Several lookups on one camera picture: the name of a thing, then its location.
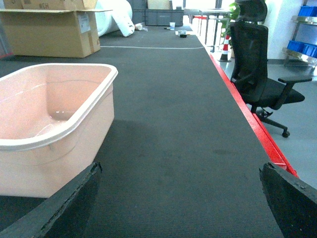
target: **chair headrest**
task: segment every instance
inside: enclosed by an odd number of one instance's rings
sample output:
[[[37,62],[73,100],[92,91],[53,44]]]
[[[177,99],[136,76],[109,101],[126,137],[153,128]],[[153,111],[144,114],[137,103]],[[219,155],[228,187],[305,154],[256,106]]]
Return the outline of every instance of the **chair headrest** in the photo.
[[[267,15],[267,5],[264,0],[235,0],[240,6],[239,19],[244,21],[264,21]]]

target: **white line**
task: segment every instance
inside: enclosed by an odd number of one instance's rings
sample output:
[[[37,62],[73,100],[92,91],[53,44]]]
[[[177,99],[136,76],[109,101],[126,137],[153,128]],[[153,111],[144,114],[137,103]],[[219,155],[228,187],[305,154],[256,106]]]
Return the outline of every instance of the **white line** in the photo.
[[[169,48],[169,47],[136,47],[136,46],[100,46],[102,48],[136,48],[136,49],[164,49],[164,50],[195,50],[202,49],[204,47],[195,48]]]

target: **chair caster wheel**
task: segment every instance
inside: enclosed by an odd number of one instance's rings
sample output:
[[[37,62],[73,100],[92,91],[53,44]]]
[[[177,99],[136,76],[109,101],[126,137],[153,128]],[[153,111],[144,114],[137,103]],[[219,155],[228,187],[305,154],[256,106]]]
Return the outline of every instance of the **chair caster wheel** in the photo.
[[[285,132],[283,132],[283,134],[282,134],[282,136],[283,136],[284,138],[287,138],[289,135],[290,135],[289,131],[285,131]]]

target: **potted plant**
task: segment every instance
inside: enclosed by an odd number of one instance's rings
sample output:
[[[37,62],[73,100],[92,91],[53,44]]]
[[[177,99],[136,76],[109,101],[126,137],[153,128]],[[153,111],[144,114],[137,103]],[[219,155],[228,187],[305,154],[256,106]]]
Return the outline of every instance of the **potted plant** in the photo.
[[[232,4],[229,5],[229,10],[230,10],[230,13],[224,16],[224,18],[229,18],[229,21],[220,20],[220,22],[222,23],[222,26],[221,26],[222,38],[225,38],[226,35],[231,36],[230,22],[235,21],[238,18],[240,14],[240,6],[236,2],[233,2]],[[231,57],[234,58],[231,38],[229,39],[229,45],[231,48]]]

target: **orange and white traffic cone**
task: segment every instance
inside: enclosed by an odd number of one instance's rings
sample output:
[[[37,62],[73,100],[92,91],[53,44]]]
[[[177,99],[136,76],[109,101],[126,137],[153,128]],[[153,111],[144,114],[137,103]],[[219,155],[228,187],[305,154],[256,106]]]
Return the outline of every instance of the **orange and white traffic cone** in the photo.
[[[231,60],[228,60],[228,45],[229,45],[229,35],[226,35],[226,38],[224,39],[224,44],[223,44],[223,50],[221,57],[218,61],[220,62],[231,62]]]

